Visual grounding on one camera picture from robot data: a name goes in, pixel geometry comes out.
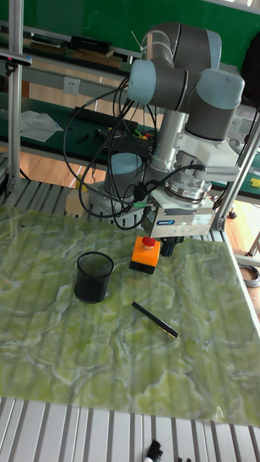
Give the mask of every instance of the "electrical outlet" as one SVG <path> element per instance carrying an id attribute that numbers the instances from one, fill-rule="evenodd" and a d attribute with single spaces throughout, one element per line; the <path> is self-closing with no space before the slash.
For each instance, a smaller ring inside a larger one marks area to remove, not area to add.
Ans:
<path id="1" fill-rule="evenodd" d="M 64 77 L 64 93 L 77 96 L 79 94 L 80 79 L 72 79 L 72 77 Z"/>

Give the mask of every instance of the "marble pattern surface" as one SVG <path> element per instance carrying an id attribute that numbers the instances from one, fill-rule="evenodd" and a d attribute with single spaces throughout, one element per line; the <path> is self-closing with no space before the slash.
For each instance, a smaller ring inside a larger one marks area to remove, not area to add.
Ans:
<path id="1" fill-rule="evenodd" d="M 0 394 L 260 425 L 260 341 L 226 244 L 185 239 L 150 276 L 129 269 L 137 235 L 0 208 Z M 116 265 L 96 305 L 74 295 L 89 250 Z"/>

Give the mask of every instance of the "mesh pen holder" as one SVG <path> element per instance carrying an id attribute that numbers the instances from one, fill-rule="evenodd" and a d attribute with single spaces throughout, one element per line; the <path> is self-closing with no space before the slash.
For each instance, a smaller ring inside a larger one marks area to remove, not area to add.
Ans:
<path id="1" fill-rule="evenodd" d="M 99 303 L 104 300 L 109 276 L 115 268 L 113 260 L 101 252 L 83 253 L 77 261 L 75 295 L 85 303 Z"/>

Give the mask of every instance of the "green wall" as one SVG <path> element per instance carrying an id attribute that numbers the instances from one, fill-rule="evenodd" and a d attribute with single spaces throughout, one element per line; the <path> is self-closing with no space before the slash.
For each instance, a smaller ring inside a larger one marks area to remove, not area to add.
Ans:
<path id="1" fill-rule="evenodd" d="M 8 0 L 0 1 L 0 19 L 8 20 Z M 240 68 L 260 15 L 202 0 L 25 0 L 25 25 L 66 35 L 89 35 L 138 51 L 141 41 L 162 21 L 205 27 L 222 38 L 222 59 Z"/>

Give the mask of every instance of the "pen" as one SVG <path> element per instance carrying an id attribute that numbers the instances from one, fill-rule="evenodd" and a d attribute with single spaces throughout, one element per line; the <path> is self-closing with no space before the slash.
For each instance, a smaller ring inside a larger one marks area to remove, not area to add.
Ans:
<path id="1" fill-rule="evenodd" d="M 138 305 L 138 303 L 131 302 L 131 304 L 137 308 L 137 310 L 141 311 L 144 315 L 146 315 L 148 318 L 152 319 L 164 332 L 166 332 L 168 335 L 171 335 L 172 337 L 179 337 L 180 334 L 178 332 L 174 331 L 168 324 L 164 323 L 160 319 L 156 318 L 153 314 L 151 314 L 149 311 L 145 310 L 142 306 Z"/>

